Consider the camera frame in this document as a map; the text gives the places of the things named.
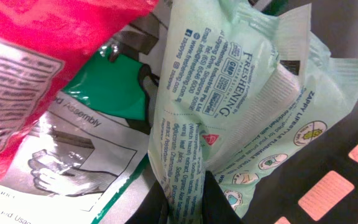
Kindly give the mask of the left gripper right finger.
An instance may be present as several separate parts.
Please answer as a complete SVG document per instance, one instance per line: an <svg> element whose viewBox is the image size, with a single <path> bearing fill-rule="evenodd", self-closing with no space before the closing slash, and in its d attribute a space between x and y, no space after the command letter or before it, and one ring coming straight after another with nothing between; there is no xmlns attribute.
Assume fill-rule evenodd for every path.
<svg viewBox="0 0 358 224"><path fill-rule="evenodd" d="M235 214L210 171L205 173L202 224L244 224Z"/></svg>

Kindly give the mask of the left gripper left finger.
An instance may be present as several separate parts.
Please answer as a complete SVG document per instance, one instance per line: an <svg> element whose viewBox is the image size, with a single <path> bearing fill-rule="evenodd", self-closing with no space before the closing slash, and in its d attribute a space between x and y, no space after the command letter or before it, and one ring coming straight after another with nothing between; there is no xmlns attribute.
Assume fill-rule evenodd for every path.
<svg viewBox="0 0 358 224"><path fill-rule="evenodd" d="M142 201L139 208L125 224L167 224L169 204L158 181Z"/></svg>

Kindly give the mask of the mint green wet wipes pack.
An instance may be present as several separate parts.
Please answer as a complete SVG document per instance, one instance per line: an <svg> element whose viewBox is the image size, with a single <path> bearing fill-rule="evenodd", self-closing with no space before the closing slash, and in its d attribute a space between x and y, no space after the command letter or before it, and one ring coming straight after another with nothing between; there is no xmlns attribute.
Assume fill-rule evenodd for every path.
<svg viewBox="0 0 358 224"><path fill-rule="evenodd" d="M244 216L256 184L357 100L358 58L331 56L310 4L269 16L247 1L175 1L149 141L169 222L201 222L207 172Z"/></svg>

